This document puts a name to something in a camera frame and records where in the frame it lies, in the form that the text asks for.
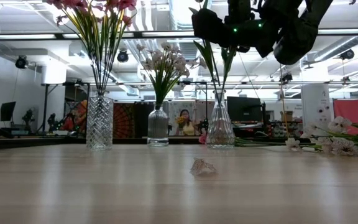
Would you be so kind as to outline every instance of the computer monitor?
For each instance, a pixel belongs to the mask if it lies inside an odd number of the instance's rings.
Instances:
[[[227,112],[232,121],[262,121],[259,98],[228,96]]]
[[[0,121],[11,121],[16,102],[3,103],[0,109]]]

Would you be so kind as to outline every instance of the glass vase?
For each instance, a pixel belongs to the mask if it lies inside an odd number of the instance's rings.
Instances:
[[[98,94],[88,100],[86,147],[90,151],[112,149],[113,100]]]
[[[161,105],[156,105],[149,114],[147,144],[152,147],[168,145],[168,115]]]
[[[208,123],[206,145],[210,148],[230,149],[234,147],[234,132],[227,108],[224,104],[224,92],[215,93],[215,105]]]

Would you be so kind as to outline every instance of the crumpled paper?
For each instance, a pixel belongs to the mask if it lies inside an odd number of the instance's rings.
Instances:
[[[212,164],[205,162],[204,159],[198,159],[194,157],[194,163],[190,169],[190,173],[193,175],[217,174],[218,171]]]

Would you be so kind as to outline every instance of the wooden table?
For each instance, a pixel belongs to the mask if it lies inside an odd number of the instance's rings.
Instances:
[[[194,157],[218,175],[193,177]],[[358,223],[358,157],[280,147],[0,150],[1,224]]]

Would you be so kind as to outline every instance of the desk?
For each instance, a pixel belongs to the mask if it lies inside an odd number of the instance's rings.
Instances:
[[[219,174],[193,177],[193,157]],[[201,145],[0,150],[7,223],[358,223],[358,157]]]

